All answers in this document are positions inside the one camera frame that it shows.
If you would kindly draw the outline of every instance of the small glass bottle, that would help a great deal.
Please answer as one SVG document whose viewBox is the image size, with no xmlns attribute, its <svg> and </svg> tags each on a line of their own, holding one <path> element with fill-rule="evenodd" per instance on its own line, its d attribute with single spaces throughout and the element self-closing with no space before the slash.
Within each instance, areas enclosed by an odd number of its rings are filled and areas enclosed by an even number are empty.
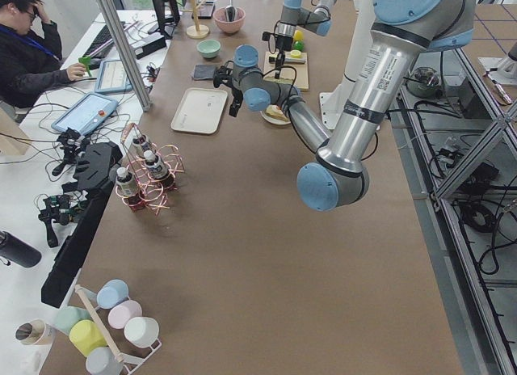
<svg viewBox="0 0 517 375">
<path fill-rule="evenodd" d="M 134 175 L 123 166 L 116 170 L 116 184 L 131 210 L 136 211 L 145 207 Z"/>
<path fill-rule="evenodd" d="M 169 172 L 169 168 L 163 162 L 162 157 L 153 153 L 151 150 L 144 152 L 145 167 L 151 179 L 156 179 L 165 191 L 174 187 L 174 176 Z"/>
<path fill-rule="evenodd" d="M 132 139 L 132 145 L 135 148 L 135 151 L 137 152 L 137 157 L 143 158 L 144 153 L 147 150 L 153 150 L 153 143 L 147 137 L 145 134 L 137 133 L 137 136 Z"/>
</svg>

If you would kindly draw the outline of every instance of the white tray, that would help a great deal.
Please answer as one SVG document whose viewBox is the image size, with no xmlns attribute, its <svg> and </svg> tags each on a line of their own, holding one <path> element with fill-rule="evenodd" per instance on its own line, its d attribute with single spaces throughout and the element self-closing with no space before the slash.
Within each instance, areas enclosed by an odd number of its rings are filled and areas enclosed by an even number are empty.
<svg viewBox="0 0 517 375">
<path fill-rule="evenodd" d="M 214 134 L 225 108 L 226 98 L 226 91 L 188 88 L 170 127 L 184 133 Z"/>
</svg>

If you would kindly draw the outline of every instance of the bottle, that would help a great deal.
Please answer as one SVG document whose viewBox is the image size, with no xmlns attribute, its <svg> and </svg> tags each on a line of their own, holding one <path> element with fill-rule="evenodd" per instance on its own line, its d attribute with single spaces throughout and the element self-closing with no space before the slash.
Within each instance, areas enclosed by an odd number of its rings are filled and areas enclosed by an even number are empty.
<svg viewBox="0 0 517 375">
<path fill-rule="evenodd" d="M 133 211 L 144 208 L 145 202 L 141 198 L 140 187 L 132 173 L 123 166 L 116 170 L 116 184 Z"/>
<path fill-rule="evenodd" d="M 0 256 L 24 268 L 36 266 L 41 260 L 41 253 L 37 249 L 4 231 L 0 231 Z"/>
<path fill-rule="evenodd" d="M 140 158 L 144 157 L 144 153 L 147 150 L 151 150 L 154 152 L 151 140 L 144 134 L 137 133 L 137 136 L 132 139 L 132 145 L 134 146 L 135 151 L 137 152 L 137 156 Z"/>
<path fill-rule="evenodd" d="M 145 167 L 150 174 L 151 179 L 156 179 L 168 191 L 174 187 L 174 176 L 169 172 L 169 168 L 163 162 L 162 158 L 153 153 L 151 150 L 144 152 Z"/>
</svg>

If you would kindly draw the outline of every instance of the green bowl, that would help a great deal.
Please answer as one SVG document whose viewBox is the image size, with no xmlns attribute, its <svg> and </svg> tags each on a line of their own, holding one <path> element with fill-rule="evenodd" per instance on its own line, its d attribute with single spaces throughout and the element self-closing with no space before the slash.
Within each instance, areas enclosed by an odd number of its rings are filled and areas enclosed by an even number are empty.
<svg viewBox="0 0 517 375">
<path fill-rule="evenodd" d="M 197 51 L 204 58 L 214 58 L 221 49 L 221 43 L 217 40 L 204 40 L 197 44 Z"/>
</svg>

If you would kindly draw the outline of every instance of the white desk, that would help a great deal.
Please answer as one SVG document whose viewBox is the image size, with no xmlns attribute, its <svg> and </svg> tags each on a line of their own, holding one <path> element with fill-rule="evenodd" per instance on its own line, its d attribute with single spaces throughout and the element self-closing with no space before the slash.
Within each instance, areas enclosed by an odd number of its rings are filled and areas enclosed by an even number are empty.
<svg viewBox="0 0 517 375">
<path fill-rule="evenodd" d="M 136 28 L 128 32 L 128 40 L 132 43 L 146 36 L 146 30 L 154 23 L 153 11 L 120 11 L 120 19 L 126 23 L 141 21 Z M 92 23 L 86 34 L 78 43 L 63 64 L 65 68 L 78 60 L 86 51 L 91 41 L 98 34 L 103 23 L 101 15 Z M 163 63 L 166 55 L 166 48 L 161 49 L 147 57 L 137 61 L 141 72 L 145 72 L 145 67 L 153 62 L 157 67 Z M 112 49 L 109 57 L 117 57 L 116 49 Z M 37 104 L 40 103 L 59 103 L 64 106 L 71 106 L 82 96 L 83 92 L 93 91 L 95 80 L 76 82 L 70 86 L 63 87 L 54 91 L 48 91 L 41 95 Z M 142 114 L 142 109 L 138 99 L 132 92 L 126 95 L 113 95 L 119 100 L 117 108 L 119 117 L 114 117 L 106 121 L 110 129 L 123 128 L 128 121 L 137 122 Z M 55 159 L 62 158 L 62 150 L 52 149 L 53 143 L 59 133 L 52 133 L 50 125 L 59 118 L 65 111 L 57 106 L 39 106 L 30 112 L 23 123 L 21 129 L 31 138 L 48 142 L 35 142 L 34 146 L 39 150 L 48 150 L 46 153 Z M 107 129 L 101 129 L 105 137 L 100 137 L 99 141 L 109 140 L 120 141 L 120 133 L 114 133 Z M 68 172 L 64 172 L 58 181 L 56 177 L 51 179 L 48 173 L 58 164 L 58 162 L 47 166 L 45 165 L 52 159 L 44 154 L 38 154 L 34 158 L 36 149 L 29 148 L 24 156 L 4 156 L 0 155 L 0 162 L 24 161 L 23 163 L 0 165 L 0 230 L 10 232 L 14 236 L 24 240 L 35 247 L 42 254 L 41 261 L 33 268 L 22 268 L 17 264 L 9 267 L 0 266 L 0 289 L 2 291 L 2 302 L 0 303 L 0 363 L 2 373 L 9 375 L 22 375 L 25 372 L 21 368 L 24 359 L 31 355 L 41 356 L 41 365 L 44 358 L 48 355 L 50 346 L 23 346 L 15 339 L 15 332 L 19 325 L 24 324 L 35 318 L 41 318 L 52 324 L 57 309 L 41 303 L 40 290 L 46 280 L 48 273 L 54 264 L 54 258 L 60 247 L 49 248 L 46 243 L 46 232 L 44 224 L 38 220 L 39 209 L 35 206 L 35 198 L 44 193 L 46 195 L 58 195 L 62 193 L 61 185 L 72 181 L 71 175 L 74 172 L 72 167 Z M 62 244 L 65 238 L 74 231 L 74 225 L 53 225 L 59 243 Z"/>
</svg>

